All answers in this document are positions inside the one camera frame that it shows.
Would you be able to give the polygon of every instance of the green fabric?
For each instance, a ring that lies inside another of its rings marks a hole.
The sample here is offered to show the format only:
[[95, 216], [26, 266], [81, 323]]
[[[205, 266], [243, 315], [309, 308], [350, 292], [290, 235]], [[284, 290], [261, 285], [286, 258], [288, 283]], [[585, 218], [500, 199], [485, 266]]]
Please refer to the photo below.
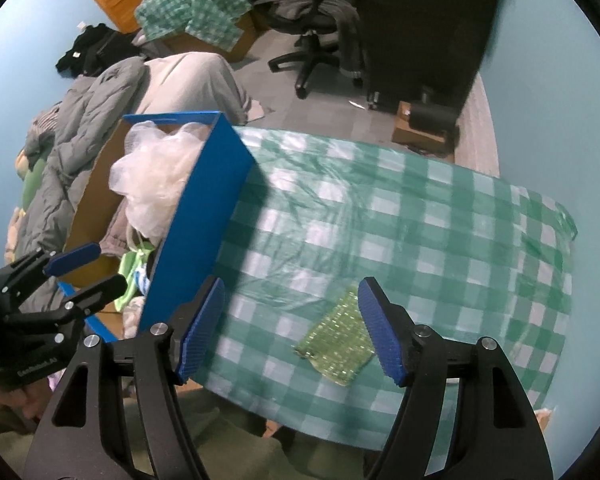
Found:
[[42, 172], [46, 166], [46, 158], [49, 156], [52, 148], [52, 146], [49, 146], [40, 153], [40, 157], [33, 165], [32, 170], [27, 171], [27, 174], [24, 177], [24, 184], [22, 187], [22, 209], [24, 212], [29, 209], [33, 197], [35, 197], [42, 185]]
[[142, 0], [135, 16], [147, 41], [186, 32], [229, 51], [242, 36], [235, 22], [250, 9], [248, 0]]
[[118, 312], [122, 311], [136, 295], [138, 286], [134, 279], [134, 271], [147, 262], [149, 254], [151, 254], [154, 249], [155, 248], [151, 243], [140, 242], [134, 250], [123, 254], [122, 258], [120, 258], [118, 274], [122, 274], [126, 279], [126, 292], [113, 302], [113, 305]]
[[[379, 449], [403, 392], [378, 359], [344, 388], [294, 352], [347, 286], [375, 276], [392, 303], [444, 337], [496, 338], [531, 403], [542, 405], [571, 311], [576, 229], [564, 208], [405, 151], [237, 131], [257, 166], [213, 271], [226, 285], [221, 336], [194, 380], [291, 428]], [[457, 385], [447, 390], [438, 459]]]
[[[362, 480], [362, 450], [298, 435], [282, 451], [273, 438], [261, 438], [265, 421], [206, 390], [178, 395], [185, 425], [213, 480]], [[125, 401], [125, 419], [134, 466], [152, 473], [138, 405]], [[23, 476], [33, 436], [0, 434], [0, 454]]]
[[326, 378], [348, 386], [374, 355], [374, 346], [351, 287], [338, 304], [296, 346], [296, 353]]

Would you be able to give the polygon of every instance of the blue gripper pad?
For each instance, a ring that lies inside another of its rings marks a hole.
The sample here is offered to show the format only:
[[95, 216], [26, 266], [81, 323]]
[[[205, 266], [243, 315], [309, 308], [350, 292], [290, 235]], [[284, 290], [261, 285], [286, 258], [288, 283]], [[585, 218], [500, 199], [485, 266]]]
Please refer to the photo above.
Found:
[[64, 276], [72, 270], [97, 260], [99, 256], [100, 244], [90, 242], [51, 258], [45, 266], [44, 273], [47, 276]]
[[358, 308], [374, 344], [382, 371], [400, 386], [404, 383], [407, 371], [402, 364], [402, 348], [389, 320], [382, 310], [381, 298], [373, 292], [365, 278], [358, 285]]
[[180, 346], [176, 375], [185, 383], [200, 367], [224, 307], [224, 282], [216, 279]]

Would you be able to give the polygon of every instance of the checkered tablecloth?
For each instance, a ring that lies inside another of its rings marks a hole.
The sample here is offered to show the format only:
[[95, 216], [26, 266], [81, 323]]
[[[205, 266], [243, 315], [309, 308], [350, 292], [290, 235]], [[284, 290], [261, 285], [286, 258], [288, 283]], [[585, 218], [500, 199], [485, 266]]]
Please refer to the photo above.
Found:
[[[347, 388], [294, 353], [348, 286], [374, 276], [392, 303], [444, 337], [496, 338], [531, 403], [542, 405], [571, 309], [576, 229], [564, 208], [408, 152], [238, 130], [257, 166], [216, 262], [228, 309], [198, 382], [296, 430], [379, 449], [402, 391], [378, 359]], [[447, 388], [440, 460], [455, 388]]]
[[242, 36], [235, 23], [250, 9], [248, 0], [142, 0], [134, 14], [147, 41], [186, 32], [230, 51]]

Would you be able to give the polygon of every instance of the metal screw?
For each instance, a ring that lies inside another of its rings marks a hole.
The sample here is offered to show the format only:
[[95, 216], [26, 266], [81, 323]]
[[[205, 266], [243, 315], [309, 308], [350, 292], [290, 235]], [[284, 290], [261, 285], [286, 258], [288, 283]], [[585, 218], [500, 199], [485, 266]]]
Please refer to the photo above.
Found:
[[431, 329], [427, 325], [416, 325], [413, 331], [420, 337], [429, 337], [431, 335]]
[[169, 327], [166, 323], [156, 323], [151, 327], [151, 333], [153, 335], [162, 335], [167, 332], [168, 329]]
[[96, 336], [95, 334], [88, 335], [87, 337], [84, 338], [84, 341], [83, 341], [84, 345], [87, 348], [96, 346], [99, 342], [100, 342], [100, 338], [98, 336]]
[[495, 350], [498, 347], [498, 343], [496, 343], [495, 339], [491, 339], [490, 337], [483, 337], [482, 346], [484, 346], [487, 350]]

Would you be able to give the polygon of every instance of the gray jacket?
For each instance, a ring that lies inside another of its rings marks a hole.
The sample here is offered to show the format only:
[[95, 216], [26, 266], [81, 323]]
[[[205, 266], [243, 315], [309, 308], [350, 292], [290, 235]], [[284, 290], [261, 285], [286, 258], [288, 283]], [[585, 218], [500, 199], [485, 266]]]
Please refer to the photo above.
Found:
[[[16, 258], [37, 248], [62, 250], [96, 156], [120, 117], [129, 111], [145, 71], [142, 59], [131, 57], [96, 79], [79, 78], [69, 89], [60, 105], [56, 138], [42, 185], [18, 231]], [[57, 288], [56, 280], [48, 280], [21, 310], [40, 312], [54, 308]]]

